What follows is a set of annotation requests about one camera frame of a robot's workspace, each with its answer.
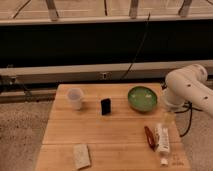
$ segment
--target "wooden tabletop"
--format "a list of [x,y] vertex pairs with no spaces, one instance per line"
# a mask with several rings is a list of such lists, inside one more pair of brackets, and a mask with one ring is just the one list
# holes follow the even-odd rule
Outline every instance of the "wooden tabletop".
[[[146,86],[156,92],[158,105],[150,113],[133,110],[127,101],[128,91]],[[71,108],[66,94],[69,88],[81,88],[85,94],[83,109]],[[146,141],[144,126],[153,131],[165,112],[160,104],[159,84],[62,84],[58,87],[50,113],[36,171],[74,171],[73,146],[86,143],[91,167],[85,171],[189,171],[175,123],[169,127],[171,154],[169,166],[160,166],[157,152]],[[111,99],[112,112],[101,115],[100,101]]]

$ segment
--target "cup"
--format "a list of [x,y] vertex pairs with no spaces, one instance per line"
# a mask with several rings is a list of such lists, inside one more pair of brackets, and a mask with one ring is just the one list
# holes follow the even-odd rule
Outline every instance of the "cup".
[[68,100],[75,110],[80,110],[82,108],[82,100],[84,93],[80,88],[71,88],[67,93]]

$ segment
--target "bowl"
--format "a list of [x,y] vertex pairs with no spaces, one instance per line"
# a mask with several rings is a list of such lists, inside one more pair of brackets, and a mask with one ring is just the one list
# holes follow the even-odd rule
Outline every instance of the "bowl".
[[130,106],[140,112],[150,112],[157,105],[157,95],[150,88],[137,86],[128,92]]

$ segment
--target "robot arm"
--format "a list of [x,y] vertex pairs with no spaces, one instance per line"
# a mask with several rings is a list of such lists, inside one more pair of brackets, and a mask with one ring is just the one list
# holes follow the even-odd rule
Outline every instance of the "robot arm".
[[206,69],[198,64],[170,72],[163,92],[166,107],[175,110],[187,100],[213,116],[213,91],[204,85],[207,76]]

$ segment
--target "black object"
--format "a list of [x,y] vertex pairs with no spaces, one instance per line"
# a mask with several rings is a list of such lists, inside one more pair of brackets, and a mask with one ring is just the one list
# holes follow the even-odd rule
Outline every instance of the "black object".
[[109,98],[101,100],[101,114],[107,115],[110,112],[111,112],[111,100]]

